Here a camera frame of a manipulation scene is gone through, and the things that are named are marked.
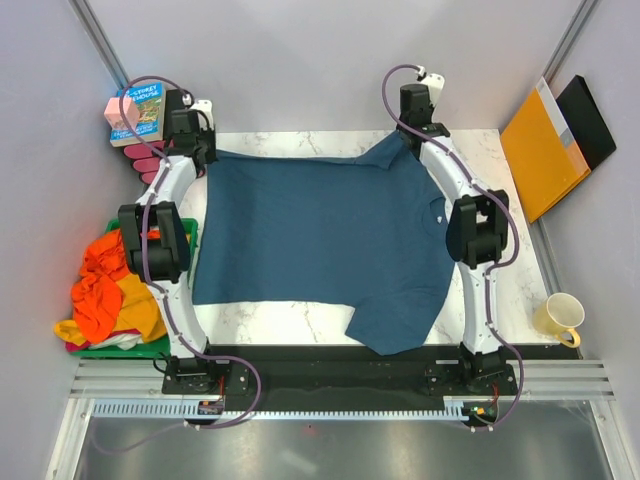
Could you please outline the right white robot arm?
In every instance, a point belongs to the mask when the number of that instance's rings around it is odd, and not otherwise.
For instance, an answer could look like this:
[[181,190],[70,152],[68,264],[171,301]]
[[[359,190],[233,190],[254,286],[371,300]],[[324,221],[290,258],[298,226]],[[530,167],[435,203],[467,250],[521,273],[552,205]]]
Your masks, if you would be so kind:
[[507,247],[504,210],[509,198],[503,190],[482,185],[458,153],[448,130],[432,121],[435,106],[428,86],[404,85],[399,99],[397,129],[451,203],[445,241],[462,280],[465,327],[460,350],[469,361],[458,368],[457,377],[465,391],[481,393],[494,381],[488,362],[498,361],[502,348],[491,319],[491,301],[495,299],[491,268]]

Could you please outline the blue t shirt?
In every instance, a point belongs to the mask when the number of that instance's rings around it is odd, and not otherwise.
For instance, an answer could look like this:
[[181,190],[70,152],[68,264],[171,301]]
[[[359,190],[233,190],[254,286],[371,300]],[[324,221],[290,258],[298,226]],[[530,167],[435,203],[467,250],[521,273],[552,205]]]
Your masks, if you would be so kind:
[[397,133],[346,159],[221,151],[193,301],[346,305],[349,338],[380,355],[415,349],[451,284],[446,230],[443,194]]

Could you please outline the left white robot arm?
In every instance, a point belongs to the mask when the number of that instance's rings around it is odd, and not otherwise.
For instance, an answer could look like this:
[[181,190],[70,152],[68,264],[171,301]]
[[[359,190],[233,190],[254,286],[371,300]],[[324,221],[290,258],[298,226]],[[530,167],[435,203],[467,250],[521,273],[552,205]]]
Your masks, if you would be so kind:
[[200,357],[208,338],[200,326],[189,288],[192,252],[179,215],[188,189],[216,159],[212,102],[198,100],[171,113],[173,144],[139,199],[123,205],[118,220],[125,259],[152,293],[166,326],[170,354]]

